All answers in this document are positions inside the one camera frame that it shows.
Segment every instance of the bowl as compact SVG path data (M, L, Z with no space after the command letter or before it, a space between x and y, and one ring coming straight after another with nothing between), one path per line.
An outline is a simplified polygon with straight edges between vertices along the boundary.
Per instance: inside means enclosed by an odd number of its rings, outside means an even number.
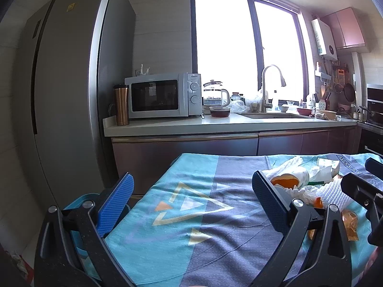
M307 108L296 108L296 110L300 115L306 116L306 117L308 117L313 111L312 109L307 109Z
M327 115L329 120L335 121L336 112L334 112L334 111L327 111L327 110L319 110L319 109L317 109L316 111L319 112L319 113L323 113L323 114Z
M288 107L285 107L283 105L278 106L279 110L283 113L285 113L288 110Z
M210 107L210 114L212 117L228 117L230 115L230 108Z

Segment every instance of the microwave window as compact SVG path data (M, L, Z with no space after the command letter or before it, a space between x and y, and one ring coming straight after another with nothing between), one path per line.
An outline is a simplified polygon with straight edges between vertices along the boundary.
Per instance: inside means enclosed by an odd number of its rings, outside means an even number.
M178 109L178 80L131 84L132 111Z

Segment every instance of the glass kettle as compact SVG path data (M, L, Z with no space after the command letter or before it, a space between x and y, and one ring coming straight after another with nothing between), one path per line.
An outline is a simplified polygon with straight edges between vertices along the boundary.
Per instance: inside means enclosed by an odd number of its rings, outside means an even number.
M226 107L230 104L229 92L223 88L221 81L211 80L203 85L202 104L204 108L222 106Z

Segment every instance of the refrigerator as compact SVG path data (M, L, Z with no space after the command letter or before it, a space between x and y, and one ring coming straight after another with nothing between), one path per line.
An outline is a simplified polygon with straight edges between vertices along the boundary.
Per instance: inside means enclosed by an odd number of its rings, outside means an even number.
M52 0L26 23L12 116L24 174L41 208L64 208L118 180L102 119L132 75L128 0Z

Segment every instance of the sink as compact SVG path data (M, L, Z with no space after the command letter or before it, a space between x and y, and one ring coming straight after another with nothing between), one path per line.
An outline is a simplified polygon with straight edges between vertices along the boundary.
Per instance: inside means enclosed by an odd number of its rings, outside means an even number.
M301 116L299 114L282 112L242 113L241 115L250 119L310 119L309 117Z

